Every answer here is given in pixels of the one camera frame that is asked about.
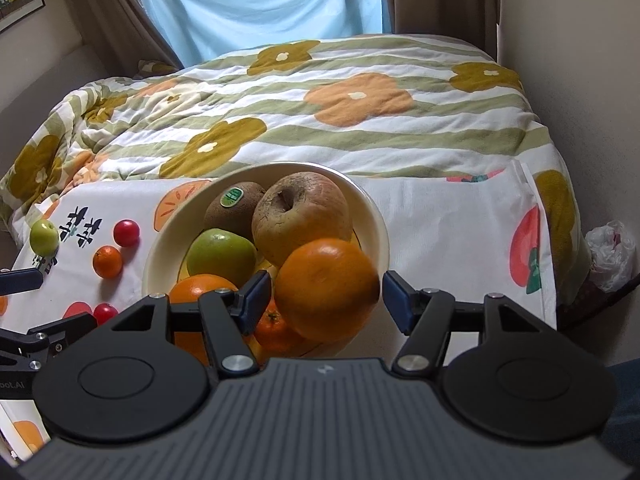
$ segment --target round black pad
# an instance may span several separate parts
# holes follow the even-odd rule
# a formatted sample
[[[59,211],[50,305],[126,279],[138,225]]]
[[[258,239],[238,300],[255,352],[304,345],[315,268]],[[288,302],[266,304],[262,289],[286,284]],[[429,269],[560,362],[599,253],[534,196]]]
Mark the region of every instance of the round black pad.
[[[140,393],[154,380],[148,363],[131,357],[107,357],[87,365],[78,381],[89,395],[100,399],[126,399]]]
[[[566,370],[542,359],[509,361],[498,369],[497,377],[505,392],[525,400],[555,399],[571,386]]]
[[[532,444],[596,433],[616,396],[605,368],[550,328],[489,338],[455,358],[442,384],[473,425]]]
[[[165,339],[165,307],[146,330],[118,330],[132,306],[47,363],[33,381],[47,428],[75,441],[122,444],[165,432],[200,407],[207,373]]]

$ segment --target blue curtain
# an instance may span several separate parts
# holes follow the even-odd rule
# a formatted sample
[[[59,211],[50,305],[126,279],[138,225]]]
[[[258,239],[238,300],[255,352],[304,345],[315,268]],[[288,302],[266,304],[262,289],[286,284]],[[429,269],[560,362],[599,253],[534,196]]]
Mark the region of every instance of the blue curtain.
[[[265,44],[383,31],[383,0],[142,0],[185,66]]]

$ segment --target plastic bag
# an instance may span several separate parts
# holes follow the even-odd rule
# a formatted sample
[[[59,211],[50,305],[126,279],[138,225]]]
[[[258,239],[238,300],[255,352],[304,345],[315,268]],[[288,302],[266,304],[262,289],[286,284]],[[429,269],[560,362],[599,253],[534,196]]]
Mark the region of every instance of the plastic bag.
[[[589,279],[600,290],[613,292],[631,279],[636,242],[622,222],[596,227],[585,240],[591,250]]]

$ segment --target kiwi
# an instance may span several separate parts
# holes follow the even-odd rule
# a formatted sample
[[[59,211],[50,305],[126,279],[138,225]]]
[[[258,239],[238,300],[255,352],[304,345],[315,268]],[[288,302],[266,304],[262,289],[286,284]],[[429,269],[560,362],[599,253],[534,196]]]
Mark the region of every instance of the kiwi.
[[[225,189],[204,215],[205,229],[223,229],[253,242],[251,220],[264,188],[255,182],[239,182]]]

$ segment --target bed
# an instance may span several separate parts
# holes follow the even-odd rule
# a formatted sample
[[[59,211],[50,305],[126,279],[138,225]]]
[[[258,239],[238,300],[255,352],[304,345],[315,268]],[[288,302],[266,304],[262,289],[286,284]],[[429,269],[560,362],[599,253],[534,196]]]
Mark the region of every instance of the bed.
[[[21,245],[29,224],[88,182],[216,177],[273,160],[477,181],[512,159],[534,176],[558,298],[571,303],[590,261],[564,162],[518,75],[452,38],[300,41],[87,84],[0,181],[0,217]]]
[[[161,228],[159,200],[276,160],[329,166],[365,189],[385,219],[392,268],[414,286],[433,280],[462,301],[478,301],[491,286],[556,326],[556,304],[570,304],[587,276],[569,174],[518,75],[439,36],[300,41],[168,75],[88,83],[53,108],[0,180],[0,218],[22,246],[42,216],[64,223],[88,205],[111,226],[129,197],[145,212],[136,218],[145,234],[109,291],[122,309],[140,297],[146,251]],[[518,233],[533,245],[516,247],[513,267]],[[106,244],[110,231],[98,236],[97,246]],[[80,247],[61,244],[61,280],[12,296],[8,310],[0,303],[2,328],[23,332],[63,317],[71,301],[104,301],[93,249]],[[32,257],[26,244],[15,268]],[[425,260],[426,274],[417,269]],[[378,309],[354,341],[342,356],[388,357],[403,339]],[[477,337],[459,343],[463,351]],[[47,439],[30,401],[0,400],[0,432],[23,460]]]

